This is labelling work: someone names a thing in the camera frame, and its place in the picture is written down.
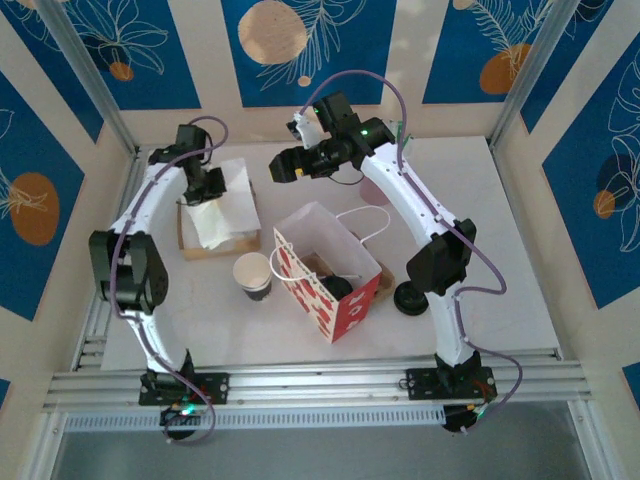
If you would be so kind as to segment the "loose black cup lid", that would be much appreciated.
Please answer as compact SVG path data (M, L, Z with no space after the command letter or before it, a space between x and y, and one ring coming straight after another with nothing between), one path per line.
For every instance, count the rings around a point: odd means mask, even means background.
M411 281L402 282L396 287L393 302L398 311L408 316L422 315L429 308L426 295L417 290Z

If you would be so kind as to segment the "red white gift bag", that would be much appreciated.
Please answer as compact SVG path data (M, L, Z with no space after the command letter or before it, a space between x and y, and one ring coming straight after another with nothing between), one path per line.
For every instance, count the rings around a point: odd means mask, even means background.
M269 256L272 273L329 343L365 319L382 272L364 242L383 230L357 238L341 221L350 213L333 214L320 203L311 202L273 227L275 248ZM308 255L316 255L353 291L342 298L331 293L322 285L320 275L303 262Z

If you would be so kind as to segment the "black controller board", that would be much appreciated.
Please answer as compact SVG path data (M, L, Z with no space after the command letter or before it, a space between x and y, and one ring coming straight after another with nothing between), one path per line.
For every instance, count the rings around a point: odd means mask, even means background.
M162 410L159 424L163 429L166 440L182 441L195 433L195 430L181 430L181 427L191 424L195 416L195 406L191 403L174 403Z
M443 410L445 415L443 428L453 434L467 435L478 427L494 408L489 403L465 403L445 405Z

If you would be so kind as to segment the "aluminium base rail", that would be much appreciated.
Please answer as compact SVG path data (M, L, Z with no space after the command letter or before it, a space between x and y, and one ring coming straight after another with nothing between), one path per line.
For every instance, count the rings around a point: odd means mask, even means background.
M513 402L590 400L581 364L549 354L525 354L514 363L484 359L500 397ZM296 408L406 405L399 382L410 368L432 367L428 356L400 359L227 366L229 408ZM53 375L45 412L132 411L138 406L138 371L96 368Z

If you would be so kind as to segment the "aluminium frame post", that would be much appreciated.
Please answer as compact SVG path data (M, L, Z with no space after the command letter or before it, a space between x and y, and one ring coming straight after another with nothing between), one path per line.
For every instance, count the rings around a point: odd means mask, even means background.
M492 154L497 152L511 124L520 115L520 110L554 52L579 2L580 0L554 0L551 11L539 29L489 136L488 147Z
M139 145L126 126L115 99L61 3L57 0L33 0L33 3L105 124L123 150L136 156Z

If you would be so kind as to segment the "lidded black coffee cup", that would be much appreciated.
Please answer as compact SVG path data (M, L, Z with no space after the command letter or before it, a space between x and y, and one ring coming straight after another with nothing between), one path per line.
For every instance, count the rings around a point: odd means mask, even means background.
M320 283L337 301L342 300L354 291L353 286L345 277L337 275L325 276L320 279Z

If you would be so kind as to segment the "aluminium side rail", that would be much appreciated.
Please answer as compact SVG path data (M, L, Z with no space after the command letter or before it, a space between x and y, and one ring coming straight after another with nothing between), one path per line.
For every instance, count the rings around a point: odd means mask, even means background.
M146 159L149 148L140 147L125 176L125 183L121 190L119 202L114 213L102 226L111 226L125 210L134 198L141 186L146 169ZM70 370L99 370L106 349L107 334L111 318L111 310L108 304L101 298L95 283L92 283L93 295L89 303L85 322L79 335Z

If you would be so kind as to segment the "black paper coffee cup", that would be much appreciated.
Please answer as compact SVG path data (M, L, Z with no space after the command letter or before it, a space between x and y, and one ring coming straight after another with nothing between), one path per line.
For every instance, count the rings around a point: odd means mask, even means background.
M269 259L261 253L250 252L239 257L233 265L232 275L253 301L262 301L271 292L272 271Z

